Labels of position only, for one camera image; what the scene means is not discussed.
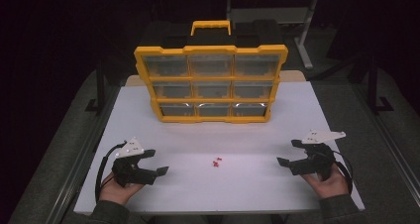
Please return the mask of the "person's left hand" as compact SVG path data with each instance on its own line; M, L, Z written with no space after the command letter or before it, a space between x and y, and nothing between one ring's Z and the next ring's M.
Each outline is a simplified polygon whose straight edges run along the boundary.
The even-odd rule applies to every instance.
M143 187L142 184L126 184L125 186L121 186L115 181L114 173L110 172L101 183L99 200L126 205L130 198Z

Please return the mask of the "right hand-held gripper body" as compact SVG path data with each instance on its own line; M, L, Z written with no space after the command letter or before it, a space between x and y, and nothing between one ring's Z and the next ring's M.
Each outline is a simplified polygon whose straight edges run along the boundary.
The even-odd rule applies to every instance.
M331 132L311 130L303 139L303 144L308 144L303 149L307 158L299 161L296 167L297 174L319 173L323 180L331 175L331 166L336 161L332 149L327 142L345 138L345 132Z

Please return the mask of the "yellow black drawer organizer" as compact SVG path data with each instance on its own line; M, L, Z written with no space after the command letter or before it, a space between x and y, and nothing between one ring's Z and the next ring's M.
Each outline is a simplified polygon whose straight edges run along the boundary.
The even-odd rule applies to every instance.
M259 123L270 118L270 108L275 101L280 83L280 70L288 56L277 23L274 20L259 20L232 26L229 21L195 21L191 24L152 22L134 51L136 68L146 85L151 98L151 107L162 122L229 122ZM146 70L146 56L191 56L191 55L280 55L277 86L272 90L267 112L262 117L163 117L158 112L158 100L154 96L151 78Z

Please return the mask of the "aluminium floor rail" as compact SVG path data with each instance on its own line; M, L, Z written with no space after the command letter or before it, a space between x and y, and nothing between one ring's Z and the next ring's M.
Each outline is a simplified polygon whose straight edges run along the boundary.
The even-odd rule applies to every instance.
M61 182L46 224L59 224L84 183L111 114L119 86L81 88L52 142L51 166Z
M368 106L368 96L363 92L363 89L359 85L354 84L352 85L352 89L356 94L359 103L362 105L364 112L383 139L384 145L390 152L391 160L394 163L395 168L402 177L412 198L420 208L420 180L415 175L407 160L403 157L396 141L391 137L389 130L379 117L378 111L373 110Z

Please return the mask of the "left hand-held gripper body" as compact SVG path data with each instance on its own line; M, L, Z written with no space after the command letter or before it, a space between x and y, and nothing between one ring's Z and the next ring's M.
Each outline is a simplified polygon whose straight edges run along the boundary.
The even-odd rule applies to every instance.
M112 166L115 181L125 186L128 183L145 184L147 170L138 166L141 154L145 151L136 138L126 142L116 155Z

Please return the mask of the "black metal stand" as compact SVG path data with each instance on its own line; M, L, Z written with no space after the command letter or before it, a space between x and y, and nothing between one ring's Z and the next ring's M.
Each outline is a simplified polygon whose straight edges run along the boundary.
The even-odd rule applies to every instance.
M382 111L392 111L393 108L385 97L377 96L377 65L374 56L369 58L367 79L367 104L369 109L377 115Z
M95 112L99 115L105 105L105 78L102 60L99 60L95 69L96 75L96 98L90 99L85 110L87 112Z

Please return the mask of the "transparent plastic drawer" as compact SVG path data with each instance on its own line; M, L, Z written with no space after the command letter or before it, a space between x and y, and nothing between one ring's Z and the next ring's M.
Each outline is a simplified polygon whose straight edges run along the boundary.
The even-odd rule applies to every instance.
M263 116L266 111L266 103L235 103L232 113L237 117Z

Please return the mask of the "person's right hand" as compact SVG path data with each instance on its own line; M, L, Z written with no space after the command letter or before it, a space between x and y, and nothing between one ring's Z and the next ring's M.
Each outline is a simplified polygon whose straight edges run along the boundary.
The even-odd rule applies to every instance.
M328 179L321 180L312 174L303 174L301 177L311 186L320 199L350 193L346 179L336 165L332 165L331 175Z

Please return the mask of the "grid of clear organizer bins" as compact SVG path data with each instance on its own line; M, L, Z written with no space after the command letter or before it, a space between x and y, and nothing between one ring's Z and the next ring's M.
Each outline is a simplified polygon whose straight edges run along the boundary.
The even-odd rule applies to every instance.
M163 117L237 117L235 103L266 103L277 86L280 55L146 56Z

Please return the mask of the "white metal desk frame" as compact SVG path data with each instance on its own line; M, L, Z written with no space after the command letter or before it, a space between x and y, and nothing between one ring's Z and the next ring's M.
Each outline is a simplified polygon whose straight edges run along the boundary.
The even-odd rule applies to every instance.
M305 48L305 41L313 22L318 1L309 0L306 5L300 3L298 6L286 6L285 0L275 0L275 2L282 2L282 6L247 6L240 8L233 6L233 0L226 0L226 17L234 23L273 19L280 26L300 27L300 34L293 38L294 44L303 66L311 70L313 63Z

